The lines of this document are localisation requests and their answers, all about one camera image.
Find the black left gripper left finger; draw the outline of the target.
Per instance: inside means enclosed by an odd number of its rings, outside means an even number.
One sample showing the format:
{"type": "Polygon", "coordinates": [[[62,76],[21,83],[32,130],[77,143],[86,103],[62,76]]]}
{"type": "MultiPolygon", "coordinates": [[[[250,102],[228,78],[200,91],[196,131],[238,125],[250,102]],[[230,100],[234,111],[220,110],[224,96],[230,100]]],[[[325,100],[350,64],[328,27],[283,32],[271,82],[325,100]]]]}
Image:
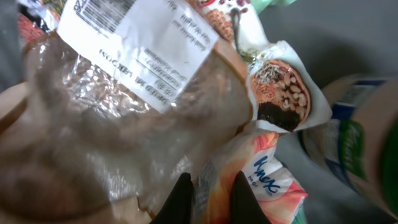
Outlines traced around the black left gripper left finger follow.
{"type": "Polygon", "coordinates": [[[184,172],[178,178],[160,212],[150,224],[189,224],[192,196],[191,175],[184,172]]]}

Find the green lid jar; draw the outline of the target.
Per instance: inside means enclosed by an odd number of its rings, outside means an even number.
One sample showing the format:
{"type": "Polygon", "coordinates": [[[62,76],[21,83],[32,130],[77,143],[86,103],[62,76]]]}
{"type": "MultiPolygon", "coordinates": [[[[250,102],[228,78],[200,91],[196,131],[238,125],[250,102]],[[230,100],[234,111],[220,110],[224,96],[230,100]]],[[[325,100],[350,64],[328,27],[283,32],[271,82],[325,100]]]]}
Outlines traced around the green lid jar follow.
{"type": "Polygon", "coordinates": [[[332,117],[298,134],[320,167],[397,217],[397,76],[350,75],[324,87],[332,117]]]}

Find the orange tissue pack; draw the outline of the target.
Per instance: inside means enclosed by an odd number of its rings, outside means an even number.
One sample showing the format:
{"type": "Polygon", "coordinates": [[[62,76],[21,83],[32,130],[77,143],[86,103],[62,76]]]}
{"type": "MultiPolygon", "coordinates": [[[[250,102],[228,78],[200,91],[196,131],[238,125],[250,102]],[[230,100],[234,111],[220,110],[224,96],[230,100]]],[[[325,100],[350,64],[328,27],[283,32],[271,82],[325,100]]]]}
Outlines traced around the orange tissue pack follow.
{"type": "Polygon", "coordinates": [[[243,132],[207,160],[196,179],[193,223],[227,223],[233,180],[238,172],[275,224],[306,224],[302,204],[307,198],[299,182],[275,157],[279,135],[273,131],[243,132]]]}

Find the clear brown snack bag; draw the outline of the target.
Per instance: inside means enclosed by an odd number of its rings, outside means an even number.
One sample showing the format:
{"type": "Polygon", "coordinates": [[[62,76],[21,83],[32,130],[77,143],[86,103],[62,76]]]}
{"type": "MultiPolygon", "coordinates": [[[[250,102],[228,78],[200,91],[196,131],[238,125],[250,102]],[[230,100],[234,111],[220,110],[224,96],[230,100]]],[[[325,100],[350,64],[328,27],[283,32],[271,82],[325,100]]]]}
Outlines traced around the clear brown snack bag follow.
{"type": "Polygon", "coordinates": [[[194,1],[67,1],[1,95],[1,222],[149,223],[249,119],[220,21],[194,1]]]}

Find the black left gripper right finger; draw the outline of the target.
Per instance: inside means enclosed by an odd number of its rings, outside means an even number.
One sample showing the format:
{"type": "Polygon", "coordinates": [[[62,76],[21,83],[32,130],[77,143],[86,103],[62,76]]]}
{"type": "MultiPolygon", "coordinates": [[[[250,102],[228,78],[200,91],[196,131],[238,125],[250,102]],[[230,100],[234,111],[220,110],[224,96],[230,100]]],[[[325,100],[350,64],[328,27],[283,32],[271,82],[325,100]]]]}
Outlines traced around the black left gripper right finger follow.
{"type": "Polygon", "coordinates": [[[271,224],[242,171],[234,179],[230,198],[230,224],[271,224]]]}

